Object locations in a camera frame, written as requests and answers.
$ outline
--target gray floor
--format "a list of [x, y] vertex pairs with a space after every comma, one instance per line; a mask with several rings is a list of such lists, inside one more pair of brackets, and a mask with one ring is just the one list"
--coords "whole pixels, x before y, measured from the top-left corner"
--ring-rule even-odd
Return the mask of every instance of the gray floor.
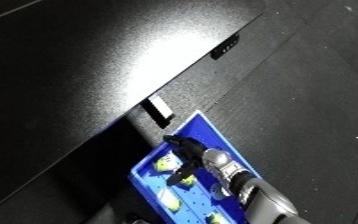
[[[159, 222], [125, 173], [198, 109], [303, 217], [312, 223], [358, 224], [358, 0], [267, 3], [266, 13], [240, 32], [238, 46], [218, 61], [203, 58], [158, 92], [177, 114], [169, 127], [160, 129], [141, 107], [128, 114], [125, 125], [144, 138], [145, 149], [128, 158], [99, 154], [130, 161], [126, 168], [112, 174], [106, 170], [115, 164], [96, 169], [74, 166], [81, 159], [67, 158], [0, 206], [0, 223], [12, 214], [9, 223], [121, 223], [128, 212]], [[130, 145], [130, 140], [116, 141]], [[71, 157], [88, 157], [91, 149], [110, 143], [91, 143]], [[121, 187], [89, 195], [117, 185], [110, 180], [96, 187], [83, 184], [92, 187], [74, 196], [47, 191], [60, 189], [55, 183], [61, 178], [53, 175], [59, 170], [76, 173], [82, 184], [92, 182], [83, 173], [121, 174]], [[71, 184], [66, 191], [77, 188]], [[78, 203], [79, 198], [86, 202]]]

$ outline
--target black tabletop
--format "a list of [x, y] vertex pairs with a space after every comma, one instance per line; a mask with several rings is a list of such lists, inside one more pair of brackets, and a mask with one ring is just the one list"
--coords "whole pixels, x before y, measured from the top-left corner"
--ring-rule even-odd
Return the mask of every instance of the black tabletop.
[[45, 0], [1, 17], [0, 201], [263, 8], [261, 0]]

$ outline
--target blue plastic bin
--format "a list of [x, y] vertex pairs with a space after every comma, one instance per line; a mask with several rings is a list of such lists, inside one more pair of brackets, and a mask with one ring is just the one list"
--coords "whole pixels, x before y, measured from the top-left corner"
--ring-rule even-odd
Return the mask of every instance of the blue plastic bin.
[[[209, 148], [226, 150], [237, 162], [260, 177], [200, 111], [196, 111], [174, 134], [195, 138]], [[210, 187], [218, 181], [204, 169], [197, 170], [195, 174], [197, 182], [190, 188], [181, 185], [167, 187], [165, 181], [170, 173], [156, 172], [153, 168], [153, 162], [172, 149], [173, 146], [161, 143], [132, 168], [129, 176], [133, 185], [164, 221], [166, 223], [207, 223], [208, 214], [219, 212], [229, 223], [244, 223], [244, 211], [241, 210], [239, 203], [233, 196], [220, 201], [211, 197]], [[181, 200], [182, 205], [179, 211], [170, 211], [158, 200], [157, 194], [164, 188], [168, 188]]]

